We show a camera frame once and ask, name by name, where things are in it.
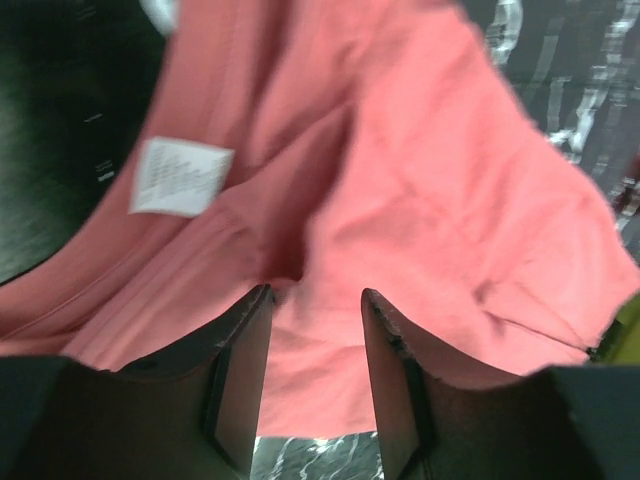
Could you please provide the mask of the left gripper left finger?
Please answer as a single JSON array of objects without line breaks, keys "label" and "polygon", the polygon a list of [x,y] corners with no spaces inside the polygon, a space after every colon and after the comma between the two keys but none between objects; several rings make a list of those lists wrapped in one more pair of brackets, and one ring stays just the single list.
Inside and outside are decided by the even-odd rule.
[{"label": "left gripper left finger", "polygon": [[5,479],[246,479],[273,293],[116,372],[64,356],[1,361]]}]

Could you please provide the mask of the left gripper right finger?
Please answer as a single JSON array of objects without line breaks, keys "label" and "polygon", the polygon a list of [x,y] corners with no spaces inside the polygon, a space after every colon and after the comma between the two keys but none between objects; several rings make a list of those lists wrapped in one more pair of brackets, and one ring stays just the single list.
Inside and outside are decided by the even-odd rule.
[{"label": "left gripper right finger", "polygon": [[375,290],[361,311],[387,478],[638,477],[637,367],[520,377],[457,350]]}]

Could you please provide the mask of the pink t shirt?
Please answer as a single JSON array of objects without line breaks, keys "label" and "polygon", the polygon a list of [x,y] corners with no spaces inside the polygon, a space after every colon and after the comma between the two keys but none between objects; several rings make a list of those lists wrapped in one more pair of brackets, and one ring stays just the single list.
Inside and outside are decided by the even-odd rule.
[{"label": "pink t shirt", "polygon": [[182,1],[90,220],[1,290],[3,355],[118,370],[277,293],[258,432],[375,427],[360,297],[491,366],[580,364],[639,288],[594,183],[454,1]]}]

